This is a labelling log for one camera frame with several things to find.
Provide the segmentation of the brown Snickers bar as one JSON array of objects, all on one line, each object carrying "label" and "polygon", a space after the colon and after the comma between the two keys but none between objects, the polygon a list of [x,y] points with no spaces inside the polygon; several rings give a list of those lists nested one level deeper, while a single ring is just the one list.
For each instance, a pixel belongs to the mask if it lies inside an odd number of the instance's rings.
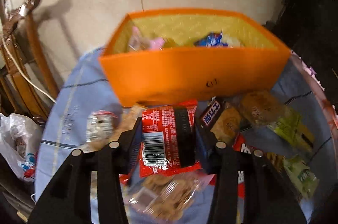
[{"label": "brown Snickers bar", "polygon": [[207,129],[212,129],[224,109],[224,99],[222,97],[215,97],[199,116],[202,126]]}]

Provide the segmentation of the red snack packet with barcode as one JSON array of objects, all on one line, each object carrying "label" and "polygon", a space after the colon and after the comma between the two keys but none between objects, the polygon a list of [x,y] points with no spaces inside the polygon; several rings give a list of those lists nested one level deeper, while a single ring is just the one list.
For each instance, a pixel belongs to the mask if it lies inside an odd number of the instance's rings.
[{"label": "red snack packet with barcode", "polygon": [[142,111],[139,175],[172,176],[200,170],[193,133],[198,102],[190,100]]}]

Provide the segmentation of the light green snack packet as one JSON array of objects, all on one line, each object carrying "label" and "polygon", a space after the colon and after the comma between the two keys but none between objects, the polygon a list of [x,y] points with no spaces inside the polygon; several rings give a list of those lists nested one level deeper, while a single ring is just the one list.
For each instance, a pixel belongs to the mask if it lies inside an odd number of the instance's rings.
[{"label": "light green snack packet", "polygon": [[301,156],[283,160],[283,167],[293,186],[305,199],[311,199],[319,185],[319,179],[311,171]]}]

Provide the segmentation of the red KitKat packet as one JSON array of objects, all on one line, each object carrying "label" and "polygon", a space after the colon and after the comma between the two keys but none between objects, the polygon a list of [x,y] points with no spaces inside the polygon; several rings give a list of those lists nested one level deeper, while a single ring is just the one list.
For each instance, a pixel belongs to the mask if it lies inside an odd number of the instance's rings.
[{"label": "red KitKat packet", "polygon": [[237,134],[233,144],[237,156],[237,194],[243,201],[250,201],[258,196],[258,171],[255,148],[247,145],[243,134]]}]

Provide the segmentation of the green tea snack packet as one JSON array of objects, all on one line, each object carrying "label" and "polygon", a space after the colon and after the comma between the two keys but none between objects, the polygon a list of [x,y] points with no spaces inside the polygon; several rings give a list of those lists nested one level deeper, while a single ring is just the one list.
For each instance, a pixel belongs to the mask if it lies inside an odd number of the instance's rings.
[{"label": "green tea snack packet", "polygon": [[315,136],[304,125],[301,115],[293,108],[285,105],[283,114],[267,127],[293,148],[307,153],[313,151]]}]

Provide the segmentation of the white plastic bag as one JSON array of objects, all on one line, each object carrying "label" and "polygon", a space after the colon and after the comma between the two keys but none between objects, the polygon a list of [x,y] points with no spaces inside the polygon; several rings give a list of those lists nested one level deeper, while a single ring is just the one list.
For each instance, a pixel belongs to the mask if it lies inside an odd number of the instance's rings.
[{"label": "white plastic bag", "polygon": [[31,118],[12,113],[1,115],[1,155],[24,182],[35,180],[42,128]]}]

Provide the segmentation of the golden pastry pack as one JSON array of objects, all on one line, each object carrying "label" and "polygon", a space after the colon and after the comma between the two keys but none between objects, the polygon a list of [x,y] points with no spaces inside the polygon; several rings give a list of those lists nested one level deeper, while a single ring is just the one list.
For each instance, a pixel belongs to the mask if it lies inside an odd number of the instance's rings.
[{"label": "golden pastry pack", "polygon": [[240,131],[241,119],[240,113],[234,107],[226,108],[212,127],[211,132],[218,141],[232,145]]}]

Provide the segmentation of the silver wrapped candy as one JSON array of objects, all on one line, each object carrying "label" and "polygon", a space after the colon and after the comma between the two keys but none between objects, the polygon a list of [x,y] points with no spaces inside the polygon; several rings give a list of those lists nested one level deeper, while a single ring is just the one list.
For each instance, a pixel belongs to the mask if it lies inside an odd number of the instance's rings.
[{"label": "silver wrapped candy", "polygon": [[109,111],[91,112],[86,122],[86,142],[109,139],[114,131],[118,117]]}]

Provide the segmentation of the round brown cookie pack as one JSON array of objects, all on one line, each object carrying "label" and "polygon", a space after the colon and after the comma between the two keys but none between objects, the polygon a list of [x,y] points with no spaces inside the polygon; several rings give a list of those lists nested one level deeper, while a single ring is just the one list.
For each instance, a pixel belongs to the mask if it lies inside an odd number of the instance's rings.
[{"label": "round brown cookie pack", "polygon": [[238,110],[253,126],[269,125],[285,112],[285,106],[269,91],[253,91],[240,98]]}]

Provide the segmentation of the clear bag of biscuits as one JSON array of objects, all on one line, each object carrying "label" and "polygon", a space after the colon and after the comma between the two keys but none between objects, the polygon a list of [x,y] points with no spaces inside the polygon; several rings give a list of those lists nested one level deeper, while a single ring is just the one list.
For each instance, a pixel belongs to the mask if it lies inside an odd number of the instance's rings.
[{"label": "clear bag of biscuits", "polygon": [[202,192],[213,177],[202,171],[151,175],[130,190],[124,203],[156,221],[173,223],[181,219],[194,203],[196,194]]}]

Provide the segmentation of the light blue tablecloth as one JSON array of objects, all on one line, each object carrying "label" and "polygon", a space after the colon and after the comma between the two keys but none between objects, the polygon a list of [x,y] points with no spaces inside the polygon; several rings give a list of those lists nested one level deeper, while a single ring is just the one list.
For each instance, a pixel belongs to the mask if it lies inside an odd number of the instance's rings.
[{"label": "light blue tablecloth", "polygon": [[[117,115],[122,112],[98,62],[101,52],[96,49],[80,58],[50,112],[37,159],[36,197],[41,196],[71,151],[85,143],[91,112],[106,110]],[[311,199],[301,202],[305,218],[309,223],[336,223],[337,130],[322,110],[320,99],[324,94],[297,56],[291,56],[272,92],[301,114],[315,136],[314,151],[305,160],[319,185]]]}]

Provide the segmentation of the carved wooden chair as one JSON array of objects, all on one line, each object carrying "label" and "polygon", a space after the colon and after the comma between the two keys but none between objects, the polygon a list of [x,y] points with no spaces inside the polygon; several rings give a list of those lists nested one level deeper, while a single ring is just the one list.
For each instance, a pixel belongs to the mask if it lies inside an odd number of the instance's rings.
[{"label": "carved wooden chair", "polygon": [[[59,94],[59,88],[50,70],[38,36],[37,24],[33,18],[33,11],[41,0],[24,0],[21,6],[9,11],[2,24],[1,55],[5,60],[14,90],[23,104],[23,109],[34,119],[47,121],[50,106],[43,101],[43,97],[53,101]],[[22,25],[27,38],[27,45],[21,48],[15,37],[18,25]],[[45,90],[33,86],[27,67],[36,64],[38,78]]]}]

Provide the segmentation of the orange cardboard box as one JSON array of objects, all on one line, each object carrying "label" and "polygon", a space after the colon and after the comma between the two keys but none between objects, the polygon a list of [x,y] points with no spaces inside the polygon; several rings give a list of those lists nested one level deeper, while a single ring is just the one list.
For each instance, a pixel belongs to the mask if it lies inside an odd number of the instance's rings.
[{"label": "orange cardboard box", "polygon": [[[133,26],[144,37],[163,38],[162,50],[128,52]],[[229,46],[194,46],[212,32],[222,32]],[[130,107],[270,89],[289,57],[282,41],[242,13],[176,8],[127,14],[99,61],[120,103]]]}]

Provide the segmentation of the blue snack packet in box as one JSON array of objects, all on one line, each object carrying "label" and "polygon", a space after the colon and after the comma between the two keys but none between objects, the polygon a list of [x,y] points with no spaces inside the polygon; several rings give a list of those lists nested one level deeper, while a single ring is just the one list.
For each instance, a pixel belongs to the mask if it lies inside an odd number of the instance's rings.
[{"label": "blue snack packet in box", "polygon": [[194,46],[196,47],[228,47],[228,43],[222,41],[223,34],[222,32],[219,33],[209,33],[207,36],[203,37],[202,39],[194,42]]}]

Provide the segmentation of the pink snack packet in box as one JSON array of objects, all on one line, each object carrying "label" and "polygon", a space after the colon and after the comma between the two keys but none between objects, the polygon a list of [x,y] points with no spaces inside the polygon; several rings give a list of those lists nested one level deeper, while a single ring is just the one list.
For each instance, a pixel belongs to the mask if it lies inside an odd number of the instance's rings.
[{"label": "pink snack packet in box", "polygon": [[132,34],[128,41],[127,51],[138,52],[141,50],[162,50],[165,42],[166,41],[160,37],[154,39],[144,37],[139,28],[133,26]]}]

